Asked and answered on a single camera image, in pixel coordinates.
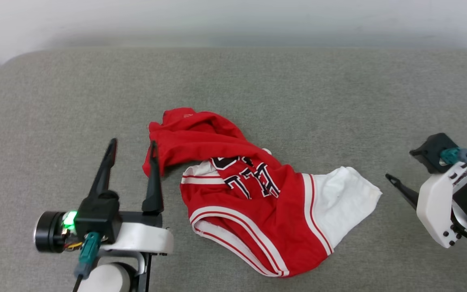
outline gray fabric surface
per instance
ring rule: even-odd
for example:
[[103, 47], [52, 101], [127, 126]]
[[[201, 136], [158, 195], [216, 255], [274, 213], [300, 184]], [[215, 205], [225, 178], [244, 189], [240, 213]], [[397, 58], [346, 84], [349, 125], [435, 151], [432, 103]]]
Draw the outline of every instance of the gray fabric surface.
[[71, 291], [77, 255], [37, 253], [37, 218], [78, 207], [113, 137], [111, 188], [139, 210], [146, 125], [174, 107], [224, 115], [299, 172], [352, 166], [383, 196], [318, 268], [269, 279], [193, 234], [178, 167], [163, 181], [176, 250], [154, 259], [152, 291], [467, 291], [467, 240], [436, 244], [384, 178], [418, 189], [428, 173], [408, 151], [433, 133], [467, 147], [467, 50], [296, 48], [60, 50], [2, 66], [0, 291]]

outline jersey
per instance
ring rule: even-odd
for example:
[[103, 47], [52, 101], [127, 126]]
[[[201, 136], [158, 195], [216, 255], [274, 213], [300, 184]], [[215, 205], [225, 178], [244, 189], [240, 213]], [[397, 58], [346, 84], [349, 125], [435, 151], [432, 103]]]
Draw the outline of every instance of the jersey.
[[[185, 170], [180, 184], [193, 231], [267, 277], [317, 267], [381, 195], [351, 167], [321, 175], [295, 172], [210, 112], [167, 111], [162, 124], [150, 124], [150, 138], [162, 172], [202, 161]], [[148, 159], [143, 168], [150, 173]]]

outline white fabric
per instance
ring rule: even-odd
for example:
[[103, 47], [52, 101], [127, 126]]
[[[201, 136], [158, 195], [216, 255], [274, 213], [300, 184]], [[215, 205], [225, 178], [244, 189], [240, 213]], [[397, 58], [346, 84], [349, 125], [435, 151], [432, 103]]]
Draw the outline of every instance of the white fabric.
[[197, 222], [206, 217], [226, 218], [241, 225], [252, 237], [252, 239], [257, 243], [259, 248], [261, 248], [263, 253], [265, 253], [273, 270], [276, 271], [276, 273], [278, 274], [278, 277], [285, 277], [289, 275], [289, 270], [287, 269], [287, 266], [284, 263], [282, 256], [280, 256], [278, 249], [276, 249], [273, 242], [269, 240], [269, 238], [261, 231], [257, 224], [255, 224], [255, 222], [253, 222], [250, 218], [248, 218], [241, 212], [230, 208], [220, 206], [208, 206], [195, 210], [192, 213], [189, 220], [194, 228], [194, 225]]
[[181, 183], [193, 183], [195, 185], [224, 185], [224, 181], [212, 166], [210, 161], [203, 161], [199, 165], [190, 166], [183, 173]]
[[313, 192], [313, 175], [302, 174], [304, 179], [304, 217], [311, 232], [318, 238], [328, 256], [332, 253], [330, 246], [323, 230], [319, 228], [318, 220], [315, 218], [316, 211], [314, 209], [315, 198], [318, 197], [317, 192]]
[[[311, 184], [308, 176], [313, 178], [312, 188], [307, 187]], [[304, 185], [306, 203], [308, 200], [312, 201], [312, 220], [325, 236], [331, 249], [374, 211], [382, 194], [378, 187], [352, 167], [340, 167], [329, 174], [304, 174]], [[314, 226], [309, 227], [312, 231], [315, 229]]]
[[248, 248], [248, 246], [246, 246], [246, 244], [244, 244], [244, 242], [239, 237], [230, 231], [220, 226], [206, 222], [205, 220], [198, 220], [197, 222], [194, 222], [192, 228], [199, 236], [213, 240], [235, 253], [257, 272], [267, 277], [281, 276], [281, 273], [274, 273], [267, 270], [267, 268], [261, 264], [252, 251], [250, 251], [250, 248]]

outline green led light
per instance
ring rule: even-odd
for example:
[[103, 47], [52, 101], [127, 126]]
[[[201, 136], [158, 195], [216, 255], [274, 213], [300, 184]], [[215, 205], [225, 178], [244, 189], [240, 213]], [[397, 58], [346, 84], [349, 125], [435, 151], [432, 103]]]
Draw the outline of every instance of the green led light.
[[66, 228], [75, 226], [75, 216], [77, 216], [77, 211], [68, 212], [66, 218], [62, 222]]

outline jersey trim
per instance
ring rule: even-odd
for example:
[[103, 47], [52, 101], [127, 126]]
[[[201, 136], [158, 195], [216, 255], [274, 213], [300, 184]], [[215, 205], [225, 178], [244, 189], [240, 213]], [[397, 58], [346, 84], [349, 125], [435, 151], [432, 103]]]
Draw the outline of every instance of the jersey trim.
[[235, 236], [230, 231], [204, 220], [196, 222], [196, 224], [193, 226], [193, 230], [198, 235], [208, 238], [209, 240], [213, 240], [223, 247], [226, 247], [228, 250], [235, 253], [238, 257], [244, 260], [249, 266], [254, 268], [254, 270], [257, 272], [267, 277], [278, 277], [278, 274], [267, 270], [267, 268], [261, 264], [252, 251], [250, 251], [250, 248], [248, 248], [248, 246], [246, 246], [246, 244], [244, 244], [244, 242], [242, 242], [239, 237]]
[[[222, 217], [230, 219], [233, 222], [239, 224], [248, 232], [256, 244], [261, 248], [262, 252], [266, 255], [278, 277], [285, 277], [289, 275], [289, 270], [287, 269], [284, 260], [280, 256], [280, 253], [274, 244], [250, 218], [233, 209], [219, 206], [208, 206], [195, 210], [190, 216], [189, 220], [191, 221], [191, 225], [194, 228], [194, 225], [199, 220], [206, 217]], [[217, 232], [215, 235], [228, 242], [227, 234]]]
[[304, 216], [311, 232], [320, 240], [324, 250], [328, 256], [332, 254], [332, 248], [324, 236], [315, 219], [315, 211], [313, 206], [315, 204], [315, 183], [311, 174], [302, 174], [302, 180], [304, 181]]
[[223, 181], [221, 177], [183, 176], [181, 183], [188, 183], [193, 185], [224, 185], [225, 181]]

